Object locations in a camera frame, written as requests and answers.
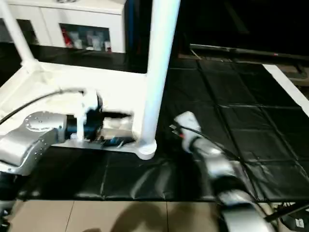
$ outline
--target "beige floor tile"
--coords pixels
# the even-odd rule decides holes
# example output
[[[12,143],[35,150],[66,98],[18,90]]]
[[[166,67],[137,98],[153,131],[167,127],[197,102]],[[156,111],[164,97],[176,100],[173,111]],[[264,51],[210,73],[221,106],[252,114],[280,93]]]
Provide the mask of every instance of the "beige floor tile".
[[[67,232],[166,232],[165,202],[75,202]]]
[[[168,203],[169,232],[216,232],[214,213],[212,203]]]
[[[65,232],[73,201],[18,202],[10,232]]]

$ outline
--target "white stand base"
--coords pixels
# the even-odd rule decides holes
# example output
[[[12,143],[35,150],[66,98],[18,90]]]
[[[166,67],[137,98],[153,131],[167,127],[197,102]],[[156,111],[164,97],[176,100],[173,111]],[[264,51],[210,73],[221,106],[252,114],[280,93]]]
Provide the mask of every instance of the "white stand base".
[[[77,143],[75,140],[68,140],[63,144],[57,144],[54,146],[59,147],[72,147],[72,148],[81,148],[81,149],[95,149],[95,150],[107,150],[107,151],[118,151],[118,152],[129,152],[136,154],[141,160],[150,160],[156,151],[156,141],[154,140],[151,144],[142,145],[139,142],[127,144],[123,147],[104,147],[101,148],[101,145],[96,143]]]
[[[25,67],[18,70],[0,88],[0,117],[4,117],[21,105],[50,92],[67,88],[95,89],[102,97],[103,109],[131,113],[132,133],[135,143],[121,148],[106,150],[135,153],[148,160],[154,156],[156,142],[140,145],[142,120],[145,109],[146,75],[79,66],[38,62],[40,69],[29,72]],[[43,99],[26,107],[0,125],[0,136],[19,127],[29,114],[49,111],[61,114],[74,114],[81,105],[80,94],[63,94]],[[99,144],[69,140],[59,146],[101,149]]]

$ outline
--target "black cable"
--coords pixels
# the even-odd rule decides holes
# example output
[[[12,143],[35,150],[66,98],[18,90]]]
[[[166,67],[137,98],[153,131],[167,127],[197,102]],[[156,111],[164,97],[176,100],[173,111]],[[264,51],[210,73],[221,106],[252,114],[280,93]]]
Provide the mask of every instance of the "black cable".
[[[31,100],[29,102],[27,102],[26,104],[18,107],[17,109],[13,110],[12,112],[10,112],[8,115],[6,115],[4,118],[2,118],[0,120],[0,125],[2,123],[4,123],[6,120],[8,120],[10,117],[12,117],[13,115],[15,115],[16,113],[18,113],[19,111],[23,110],[24,108],[26,108],[27,106],[43,99],[43,98],[48,98],[48,97],[51,97],[51,96],[54,96],[54,95],[58,95],[58,94],[63,94],[63,93],[84,93],[84,89],[80,89],[80,88],[69,88],[69,89],[64,89],[64,90],[59,90],[59,91],[56,91],[56,92],[52,92],[52,93],[49,93],[49,94],[46,94],[44,96],[41,96],[41,97],[38,97],[34,100]]]

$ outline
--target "glass cabinet door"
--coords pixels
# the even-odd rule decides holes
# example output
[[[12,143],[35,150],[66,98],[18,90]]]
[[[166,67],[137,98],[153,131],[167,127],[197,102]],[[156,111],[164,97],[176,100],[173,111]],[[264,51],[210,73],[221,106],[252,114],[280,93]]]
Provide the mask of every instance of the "glass cabinet door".
[[[18,19],[17,22],[24,34],[24,37],[26,38],[27,43],[39,44],[30,20]],[[0,42],[13,42],[2,18],[0,18]]]
[[[66,47],[112,52],[108,28],[80,26],[60,23]]]

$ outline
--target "black plastic sheet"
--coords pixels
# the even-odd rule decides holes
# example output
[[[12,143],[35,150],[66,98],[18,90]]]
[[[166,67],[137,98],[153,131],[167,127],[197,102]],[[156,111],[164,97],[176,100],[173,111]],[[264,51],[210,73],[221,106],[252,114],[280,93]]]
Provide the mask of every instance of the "black plastic sheet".
[[[44,62],[145,73],[147,58],[31,47]],[[19,68],[0,44],[4,83]],[[172,59],[151,160],[130,153],[51,147],[20,191],[21,199],[213,201],[200,160],[181,148],[169,125],[191,111],[203,133],[222,144],[257,201],[309,197],[309,118],[257,64]]]

